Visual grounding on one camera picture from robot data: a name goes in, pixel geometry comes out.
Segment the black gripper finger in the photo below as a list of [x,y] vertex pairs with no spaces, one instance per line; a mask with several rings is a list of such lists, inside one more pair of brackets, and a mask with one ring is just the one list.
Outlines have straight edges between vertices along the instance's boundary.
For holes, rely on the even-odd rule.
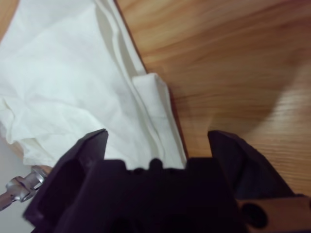
[[108,132],[87,133],[56,163],[23,213],[37,230],[53,230],[63,213],[72,206],[86,175],[104,158]]
[[212,157],[216,158],[239,200],[291,198],[295,193],[270,162],[233,133],[207,133]]

